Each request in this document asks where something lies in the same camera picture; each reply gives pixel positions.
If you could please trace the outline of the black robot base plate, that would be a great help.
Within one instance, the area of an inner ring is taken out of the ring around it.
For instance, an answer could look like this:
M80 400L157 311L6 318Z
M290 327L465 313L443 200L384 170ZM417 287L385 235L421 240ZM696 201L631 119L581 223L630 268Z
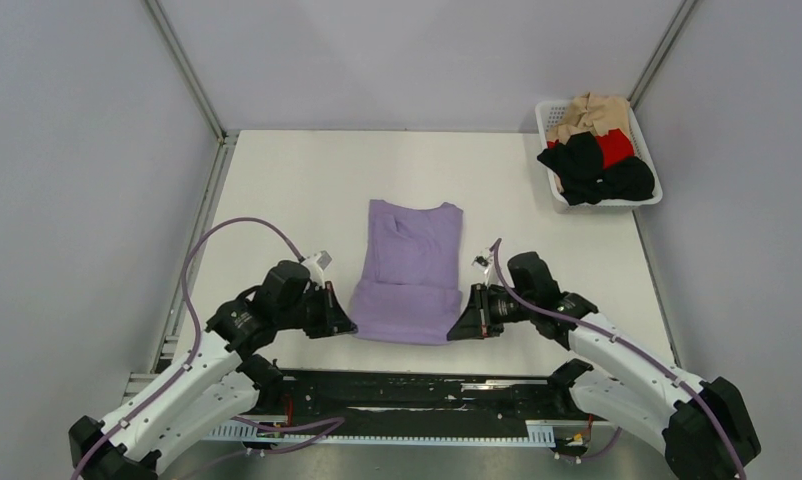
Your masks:
M295 425L343 418L340 436L519 438L530 421L585 426L590 415L546 376L286 370L248 410Z

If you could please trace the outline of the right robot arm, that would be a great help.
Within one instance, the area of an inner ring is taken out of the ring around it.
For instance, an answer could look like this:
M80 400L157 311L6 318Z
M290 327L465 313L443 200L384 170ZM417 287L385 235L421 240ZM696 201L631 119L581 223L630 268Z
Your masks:
M483 340L528 321L574 354L550 379L548 403L561 417L599 416L661 453L679 479L742 479L762 451L740 390L690 373L640 347L585 297L563 291L535 252L512 257L504 282L488 249L473 264L485 280L449 330L450 341Z

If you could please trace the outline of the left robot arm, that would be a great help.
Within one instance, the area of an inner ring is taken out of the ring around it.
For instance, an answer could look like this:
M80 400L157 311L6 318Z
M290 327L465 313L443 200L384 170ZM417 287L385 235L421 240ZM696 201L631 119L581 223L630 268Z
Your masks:
M222 304L190 349L133 398L69 430L75 479L155 479L215 427L252 409L284 404L284 375L259 354L277 334L310 339L356 332L324 271L322 251L282 260L263 282Z

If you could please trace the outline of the purple t shirt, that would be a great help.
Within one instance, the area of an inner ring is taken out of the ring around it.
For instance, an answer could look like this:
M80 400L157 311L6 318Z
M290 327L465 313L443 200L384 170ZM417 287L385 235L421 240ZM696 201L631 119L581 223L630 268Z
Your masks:
M443 345L460 316L462 209L413 209L373 199L350 318L359 339Z

